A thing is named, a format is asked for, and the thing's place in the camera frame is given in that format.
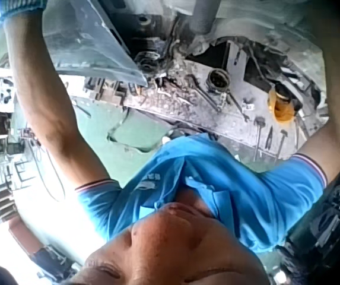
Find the wrench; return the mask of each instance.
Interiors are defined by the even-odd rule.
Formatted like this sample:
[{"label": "wrench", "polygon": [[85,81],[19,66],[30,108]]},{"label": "wrench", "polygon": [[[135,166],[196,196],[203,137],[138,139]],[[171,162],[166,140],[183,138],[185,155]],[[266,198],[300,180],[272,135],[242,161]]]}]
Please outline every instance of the wrench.
[{"label": "wrench", "polygon": [[264,126],[266,126],[265,118],[264,117],[256,117],[255,120],[254,120],[254,125],[257,126],[257,144],[255,146],[255,152],[254,152],[254,158],[253,158],[253,161],[255,162],[257,160],[257,156],[258,156],[260,133],[262,131],[262,128]]},{"label": "wrench", "polygon": [[227,93],[228,93],[229,98],[233,101],[233,103],[236,105],[237,109],[241,113],[244,121],[247,123],[248,120],[249,120],[249,116],[244,114],[244,112],[242,111],[242,107],[239,105],[239,103],[237,102],[236,98],[233,97],[233,95],[230,93],[230,91],[228,91]]},{"label": "wrench", "polygon": [[277,156],[276,156],[276,158],[275,158],[274,163],[276,163],[276,162],[278,161],[279,156],[281,155],[281,150],[282,150],[282,148],[283,148],[284,140],[285,140],[285,139],[287,138],[287,136],[288,136],[287,132],[286,132],[284,129],[281,131],[281,134],[282,134],[281,144],[279,145],[278,153],[277,153]]},{"label": "wrench", "polygon": [[217,106],[216,102],[213,101],[212,98],[210,98],[209,94],[205,92],[203,89],[200,88],[200,85],[198,84],[195,76],[192,74],[188,74],[185,76],[185,80],[188,83],[188,86],[194,90],[196,90],[201,97],[209,104],[213,109],[215,109],[216,112],[221,112],[221,108]]}]

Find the black vehicle part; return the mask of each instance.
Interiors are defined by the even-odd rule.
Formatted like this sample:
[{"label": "black vehicle part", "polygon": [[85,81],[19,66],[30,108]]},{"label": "black vehicle part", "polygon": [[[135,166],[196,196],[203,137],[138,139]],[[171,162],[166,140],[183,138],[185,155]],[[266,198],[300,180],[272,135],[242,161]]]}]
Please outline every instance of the black vehicle part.
[{"label": "black vehicle part", "polygon": [[221,0],[197,0],[190,22],[190,30],[195,34],[208,34],[212,30]]}]

